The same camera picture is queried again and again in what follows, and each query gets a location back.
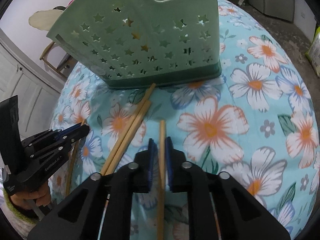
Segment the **chopstick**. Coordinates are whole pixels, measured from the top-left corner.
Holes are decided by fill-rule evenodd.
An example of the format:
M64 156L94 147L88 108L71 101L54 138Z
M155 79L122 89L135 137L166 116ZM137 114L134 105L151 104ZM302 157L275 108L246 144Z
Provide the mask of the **chopstick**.
M164 140L165 140L165 121L160 121L159 138L159 182L158 182L158 207L157 207L157 240L164 239L164 188L165 188L165 158L164 158Z
M84 125L85 123L86 123L86 119L83 119L81 122L81 125ZM69 166L68 176L67 176L67 185L66 185L66 194L65 194L66 197L70 194L71 177L72 177L73 166L75 164L76 155L79 147L79 141L76 141L72 151L72 156L71 156L71 161L70 161L70 166Z
M149 110L151 102L147 100L144 105L142 106L140 112L137 115L137 118L134 120L132 126L130 127L128 133L125 135L122 144L120 145L119 149L117 150L114 158L112 159L108 170L106 171L105 175L111 174L115 171L118 163L120 162L124 151L130 144L131 140L133 139L135 133L137 132L138 128L140 127L140 123L144 116L146 115L147 111Z
M151 93L153 92L154 88L156 87L156 84L152 84L151 87L146 91L144 97L142 98L142 100L140 101L140 103L137 105L136 110L133 112L132 116L130 117L129 121L127 122L126 126L124 127L122 133L120 134L118 140L116 141L116 144L114 145L113 149L110 151L108 158L106 159L100 173L102 175L105 175L107 173L107 170L111 164L111 162L113 161L113 158L116 156L116 153L119 149L119 147L121 146L125 136L127 135L129 129L131 128L134 120L137 118L140 110L142 109L143 105L145 104L145 102L149 99Z

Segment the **human hand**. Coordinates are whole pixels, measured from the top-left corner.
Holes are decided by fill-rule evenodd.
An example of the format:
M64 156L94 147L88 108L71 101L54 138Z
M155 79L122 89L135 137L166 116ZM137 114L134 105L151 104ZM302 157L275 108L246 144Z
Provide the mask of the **human hand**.
M10 197L13 204L25 210L32 209L26 199L36 199L36 205L47 206L51 202L50 188L46 181L37 191L34 192L18 192Z

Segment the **concrete floor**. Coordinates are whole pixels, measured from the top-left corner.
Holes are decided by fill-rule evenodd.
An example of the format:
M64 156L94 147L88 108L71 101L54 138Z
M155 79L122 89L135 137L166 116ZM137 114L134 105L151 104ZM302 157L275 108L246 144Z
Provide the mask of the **concrete floor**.
M311 42L293 23L265 16L248 4L241 6L241 8L255 18L276 39L292 60L292 63L309 89L317 124L320 127L320 78L317 77L304 55L310 47Z

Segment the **screw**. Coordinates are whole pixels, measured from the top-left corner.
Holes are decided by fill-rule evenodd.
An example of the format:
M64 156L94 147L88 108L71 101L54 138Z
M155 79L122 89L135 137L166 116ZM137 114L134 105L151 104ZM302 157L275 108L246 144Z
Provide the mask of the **screw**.
M184 162L184 163L182 163L181 166L184 169L190 169L192 167L192 163L191 162Z
M139 164L137 164L137 163L129 163L128 164L128 168L130 169L130 170L135 170L135 169L137 169L139 167Z
M225 172L225 171L223 171L223 172L220 172L219 177L221 179L229 179L230 178L230 174Z
M101 174L98 172L96 172L90 176L90 179L92 179L92 180L99 180L100 178L101 178Z

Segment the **blue tablecloth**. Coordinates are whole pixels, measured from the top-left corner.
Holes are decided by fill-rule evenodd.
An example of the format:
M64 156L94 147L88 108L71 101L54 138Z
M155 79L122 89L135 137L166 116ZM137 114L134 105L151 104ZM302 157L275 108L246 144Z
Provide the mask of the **blue tablecloth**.
M214 80L157 88L152 106L120 166L158 142L165 119L174 147L205 171L229 172L288 230L305 226L316 198L320 155L311 97L284 50L249 14L219 0L222 75ZM100 171L145 90L109 90L77 64L54 111L52 128L87 119L91 128L76 157L71 188ZM64 197L67 165L51 179ZM149 194L135 194L131 239L156 238L157 176ZM165 239L188 239L186 194L167 192Z

